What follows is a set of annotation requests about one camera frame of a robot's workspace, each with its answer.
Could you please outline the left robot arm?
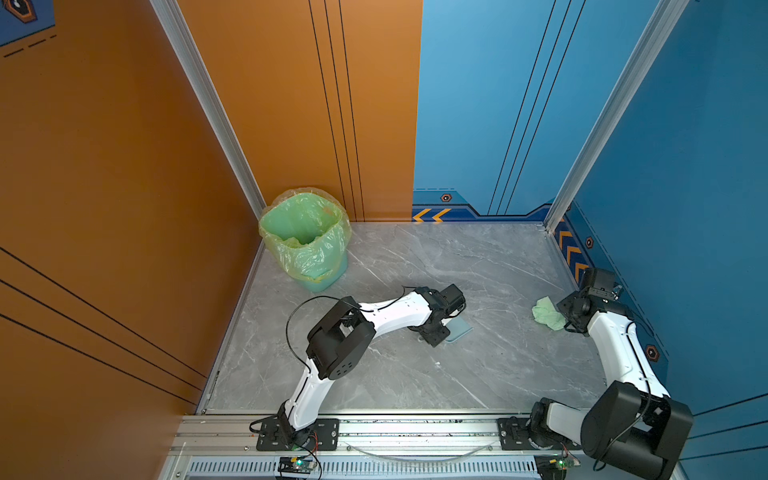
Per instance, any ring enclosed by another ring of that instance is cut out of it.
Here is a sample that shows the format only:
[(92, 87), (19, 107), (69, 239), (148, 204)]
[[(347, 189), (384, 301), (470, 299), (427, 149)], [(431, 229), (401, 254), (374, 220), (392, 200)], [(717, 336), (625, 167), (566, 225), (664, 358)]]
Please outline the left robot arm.
[(405, 287), (398, 298), (377, 303), (359, 303), (351, 296), (333, 300), (308, 332), (305, 355), (296, 357), (303, 366), (301, 378), (278, 408), (278, 432), (290, 446), (301, 447), (313, 437), (319, 409), (334, 382), (359, 364), (373, 340), (407, 329), (436, 347), (451, 335), (448, 323), (466, 308), (464, 294), (454, 284), (442, 290)]

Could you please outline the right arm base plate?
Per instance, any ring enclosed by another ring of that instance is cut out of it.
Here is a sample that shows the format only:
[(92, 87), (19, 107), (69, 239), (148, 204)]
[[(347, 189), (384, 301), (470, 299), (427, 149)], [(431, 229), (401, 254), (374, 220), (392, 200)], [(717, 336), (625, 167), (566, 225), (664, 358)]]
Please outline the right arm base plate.
[(530, 418), (516, 416), (496, 420), (501, 448), (512, 450), (560, 450), (576, 449), (580, 445), (541, 425), (534, 425)]

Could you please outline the teal dustpan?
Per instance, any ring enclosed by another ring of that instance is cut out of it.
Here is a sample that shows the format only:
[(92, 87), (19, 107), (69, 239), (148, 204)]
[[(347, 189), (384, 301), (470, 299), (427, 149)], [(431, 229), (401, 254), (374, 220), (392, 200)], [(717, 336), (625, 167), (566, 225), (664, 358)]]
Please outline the teal dustpan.
[(449, 335), (445, 339), (447, 343), (454, 343), (460, 340), (462, 337), (469, 334), (473, 329), (473, 327), (469, 323), (467, 323), (465, 320), (463, 320), (459, 316), (452, 319), (448, 319), (445, 322), (444, 326), (449, 331)]

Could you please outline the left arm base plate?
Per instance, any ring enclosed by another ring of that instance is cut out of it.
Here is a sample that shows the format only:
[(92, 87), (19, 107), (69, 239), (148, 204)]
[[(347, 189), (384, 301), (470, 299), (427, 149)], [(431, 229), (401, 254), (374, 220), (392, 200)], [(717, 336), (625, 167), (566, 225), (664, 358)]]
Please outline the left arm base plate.
[(266, 418), (258, 425), (256, 449), (263, 452), (336, 451), (339, 429), (340, 421), (336, 418), (319, 418), (309, 427), (296, 432), (282, 426), (276, 417)]

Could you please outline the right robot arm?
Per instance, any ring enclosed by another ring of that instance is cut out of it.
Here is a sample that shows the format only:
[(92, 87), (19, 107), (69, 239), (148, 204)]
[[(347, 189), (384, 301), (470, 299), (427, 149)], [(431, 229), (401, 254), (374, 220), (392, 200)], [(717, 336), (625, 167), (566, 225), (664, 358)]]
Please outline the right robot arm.
[(642, 479), (671, 478), (693, 415), (656, 377), (629, 309), (592, 288), (568, 295), (557, 309), (596, 345), (607, 388), (587, 410), (541, 399), (531, 412), (529, 439), (542, 449), (579, 445), (595, 471), (610, 466)]

